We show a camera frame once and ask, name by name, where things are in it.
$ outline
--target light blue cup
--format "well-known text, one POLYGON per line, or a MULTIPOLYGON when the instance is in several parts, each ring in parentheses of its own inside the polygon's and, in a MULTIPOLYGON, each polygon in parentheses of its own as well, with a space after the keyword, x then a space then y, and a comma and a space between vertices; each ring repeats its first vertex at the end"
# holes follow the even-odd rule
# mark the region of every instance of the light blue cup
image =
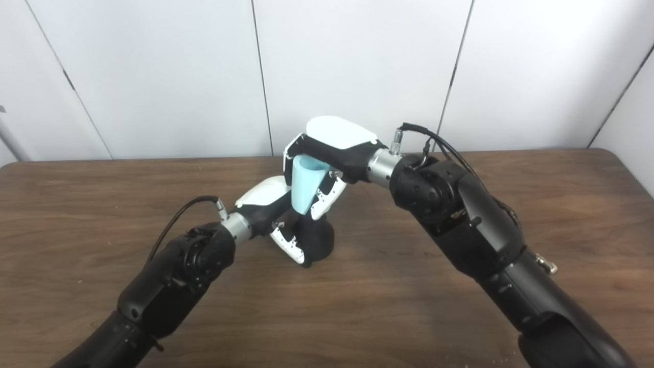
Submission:
POLYGON ((297 155, 293 158, 290 201, 297 213, 307 214, 311 208, 313 197, 328 171, 329 165, 311 156, 297 155))

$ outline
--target white panel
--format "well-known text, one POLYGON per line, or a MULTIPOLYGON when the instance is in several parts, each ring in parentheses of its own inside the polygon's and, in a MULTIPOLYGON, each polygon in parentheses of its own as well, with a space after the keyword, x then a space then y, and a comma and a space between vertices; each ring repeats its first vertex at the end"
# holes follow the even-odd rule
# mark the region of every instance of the white panel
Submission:
POLYGON ((270 155, 250 1, 29 2, 114 158, 270 155))
MULTIPOLYGON (((390 144, 402 122, 435 130, 469 1, 254 2, 273 147, 335 115, 390 144)), ((406 134, 403 151, 425 139, 406 134)))
POLYGON ((654 58, 638 73, 615 108, 593 148, 615 153, 654 196, 654 58))
POLYGON ((24 0, 0 1, 0 105, 22 159, 110 158, 24 0))
POLYGON ((654 43, 654 1, 476 1, 441 135, 586 147, 654 43))

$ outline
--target cable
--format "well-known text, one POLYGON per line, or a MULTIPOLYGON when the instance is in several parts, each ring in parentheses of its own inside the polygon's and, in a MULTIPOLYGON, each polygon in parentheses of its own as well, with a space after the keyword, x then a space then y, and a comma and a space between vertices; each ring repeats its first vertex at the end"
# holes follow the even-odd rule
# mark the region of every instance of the cable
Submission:
POLYGON ((431 130, 429 130, 429 129, 423 127, 423 126, 419 126, 419 125, 415 125, 415 124, 409 124, 408 122, 403 123, 402 126, 399 127, 399 129, 400 130, 408 130, 410 132, 422 133, 422 134, 424 134, 426 136, 431 137, 438 144, 438 147, 440 147, 440 149, 441 149, 441 151, 443 151, 444 155, 447 154, 447 151, 450 151, 450 153, 452 153, 452 155, 456 158, 456 160, 459 161, 461 166, 463 166, 468 172, 470 172, 472 174, 472 176, 474 176, 477 180, 479 180, 479 182, 481 183, 481 186, 484 187, 484 189, 486 189, 486 186, 481 181, 481 179, 479 178, 477 173, 475 173, 475 170, 473 170, 472 166, 470 166, 470 164, 468 164, 468 161, 466 161, 466 159, 463 158, 463 156, 461 156, 461 154, 456 149, 454 149, 454 147, 452 147, 449 143, 447 143, 438 134, 432 132, 431 130))
POLYGON ((188 210, 190 206, 193 206, 196 203, 199 202, 214 202, 218 203, 218 197, 217 196, 199 196, 195 199, 191 199, 186 203, 185 205, 182 206, 182 208, 177 211, 177 213, 173 216, 173 218, 168 222, 168 225, 163 228, 163 231, 161 235, 159 235, 159 238, 157 238, 157 241, 154 243, 152 246, 152 250, 150 250, 150 254, 148 255, 148 258, 145 261, 145 265, 147 265, 153 258, 154 255, 157 253, 157 249, 159 249, 159 246, 162 244, 166 234, 168 234, 168 231, 170 231, 170 228, 173 227, 173 225, 177 222, 179 217, 184 213, 184 211, 188 210))

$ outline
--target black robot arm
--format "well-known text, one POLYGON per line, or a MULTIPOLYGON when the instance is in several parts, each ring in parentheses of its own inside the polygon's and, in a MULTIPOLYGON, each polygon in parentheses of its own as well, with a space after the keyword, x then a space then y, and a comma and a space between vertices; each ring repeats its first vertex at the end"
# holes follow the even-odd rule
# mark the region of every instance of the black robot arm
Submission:
POLYGON ((494 198, 461 155, 435 133, 405 123, 390 149, 371 141, 346 152, 306 136, 298 137, 295 146, 295 154, 324 160, 343 170, 350 182, 388 188, 395 204, 415 217, 456 269, 473 278, 521 332, 519 347, 531 367, 636 366, 550 278, 556 266, 529 250, 513 210, 494 198), (404 131, 429 137, 423 156, 398 154, 404 131), (432 140, 446 160, 429 156, 432 140))
MULTIPOLYGON (((251 192, 265 189, 257 186, 251 192)), ((270 233, 273 222, 290 208, 290 192, 282 188, 270 196, 277 197, 265 204, 245 200, 229 215, 217 197, 189 202, 166 227, 140 273, 120 294, 116 310, 53 368, 133 368, 152 347, 163 350, 158 341, 175 332, 210 284, 233 263, 236 246, 270 233), (223 220, 194 227, 155 254, 174 220, 201 200, 218 202, 223 220)))

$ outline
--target wooden table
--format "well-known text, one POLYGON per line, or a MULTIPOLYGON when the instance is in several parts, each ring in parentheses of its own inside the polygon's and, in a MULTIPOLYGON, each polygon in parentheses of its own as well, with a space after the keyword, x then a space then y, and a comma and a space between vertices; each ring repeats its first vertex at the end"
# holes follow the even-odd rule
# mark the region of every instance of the wooden table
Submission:
MULTIPOLYGON (((521 216, 556 281, 654 366, 654 202, 601 150, 466 155, 521 216)), ((49 367, 115 308, 187 200, 228 206, 280 158, 29 162, 0 171, 0 364, 49 367)), ((239 246, 143 367, 526 367, 517 333, 375 185, 330 212, 332 255, 305 270, 268 238, 239 246)), ((178 234, 214 221, 192 208, 178 234)))

